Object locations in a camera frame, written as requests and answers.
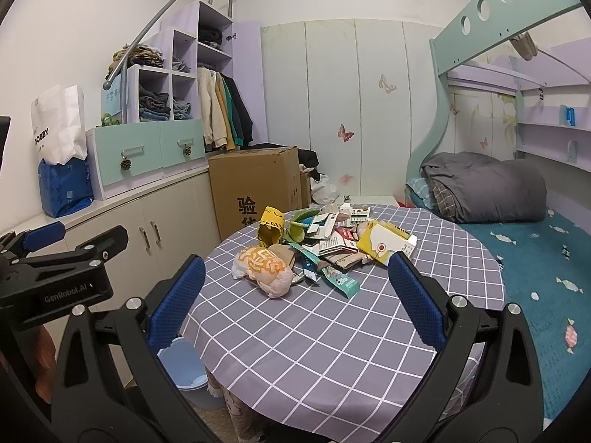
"blue gripper pad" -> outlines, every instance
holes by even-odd
[[[443,315],[423,284],[397,253],[388,261],[388,278],[423,343],[441,351],[447,340]]]
[[[162,348],[168,348],[172,340],[178,336],[178,330],[204,282],[205,263],[201,258],[196,257],[178,277],[152,314],[148,346],[154,354]]]
[[[66,236],[66,227],[60,221],[32,230],[23,239],[23,250],[38,251],[46,246],[61,241]]]

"metal screw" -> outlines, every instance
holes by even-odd
[[[468,304],[468,301],[462,295],[456,295],[451,299],[451,303],[458,308],[463,308]]]
[[[507,309],[509,310],[509,313],[513,313],[513,315],[518,315],[521,313],[521,308],[517,303],[509,303]]]
[[[127,309],[138,309],[140,306],[142,306],[141,298],[129,298],[125,304]]]
[[[85,310],[86,307],[84,305],[76,305],[74,308],[72,308],[72,314],[74,316],[80,316],[85,312]]]

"gray comforter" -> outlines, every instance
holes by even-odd
[[[546,182],[526,160],[440,153],[422,169],[439,213],[456,223],[539,222],[546,216]]]

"trash pile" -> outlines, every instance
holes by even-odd
[[[257,232],[258,247],[238,253],[232,264],[235,279],[247,277],[270,298],[284,296],[304,280],[313,285],[325,278],[347,298],[360,283],[346,273],[357,265],[377,261],[387,266],[392,253],[411,256],[417,237],[389,222],[373,220],[367,206],[350,203],[299,210],[290,221],[267,207]],[[294,267],[300,259],[302,273]]]

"purple checkered tablecloth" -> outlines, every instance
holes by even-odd
[[[499,266],[479,240],[426,210],[377,205],[372,218],[417,235],[411,260],[448,293],[503,308]],[[209,255],[184,337],[219,383],[257,412],[337,442],[373,441],[417,387],[435,350],[420,340],[380,264],[348,273],[361,283],[349,301],[324,280],[269,299],[230,273],[235,255],[257,243],[254,225]],[[481,355],[482,345],[475,345],[448,411],[461,406]]]

